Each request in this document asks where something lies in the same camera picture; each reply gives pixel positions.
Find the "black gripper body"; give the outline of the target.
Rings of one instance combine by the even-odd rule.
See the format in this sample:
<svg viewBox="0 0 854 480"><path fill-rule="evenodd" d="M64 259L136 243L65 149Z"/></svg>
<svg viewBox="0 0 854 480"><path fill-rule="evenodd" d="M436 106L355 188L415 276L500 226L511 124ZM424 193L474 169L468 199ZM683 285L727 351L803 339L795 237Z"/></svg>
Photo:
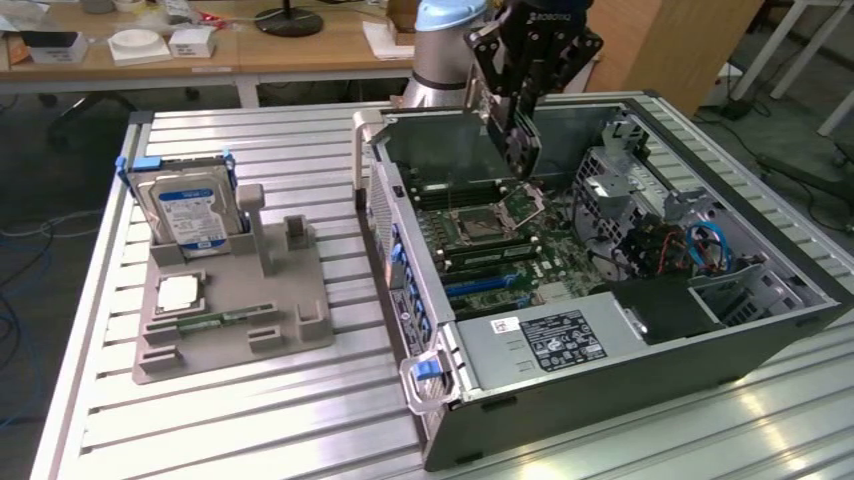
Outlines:
<svg viewBox="0 0 854 480"><path fill-rule="evenodd" d="M518 65L520 73L520 91L523 91L523 77L526 66L526 45L528 35L535 32L550 33L566 31L576 34L587 27L587 13L592 3L590 1L506 1L499 9L498 22L512 22L518 30Z"/></svg>

